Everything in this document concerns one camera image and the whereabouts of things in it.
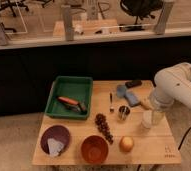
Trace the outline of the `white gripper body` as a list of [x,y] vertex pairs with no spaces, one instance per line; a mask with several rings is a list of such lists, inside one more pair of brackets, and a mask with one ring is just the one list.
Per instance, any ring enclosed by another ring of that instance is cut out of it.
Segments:
[[152,124],[158,125],[165,116],[165,111],[164,108],[156,102],[152,102],[152,107]]

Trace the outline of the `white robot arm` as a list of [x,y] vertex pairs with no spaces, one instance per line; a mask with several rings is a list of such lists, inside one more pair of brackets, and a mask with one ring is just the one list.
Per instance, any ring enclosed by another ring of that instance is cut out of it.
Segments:
[[191,63],[161,69],[155,74],[154,82],[155,88],[149,96],[153,125],[160,123],[175,100],[191,109]]

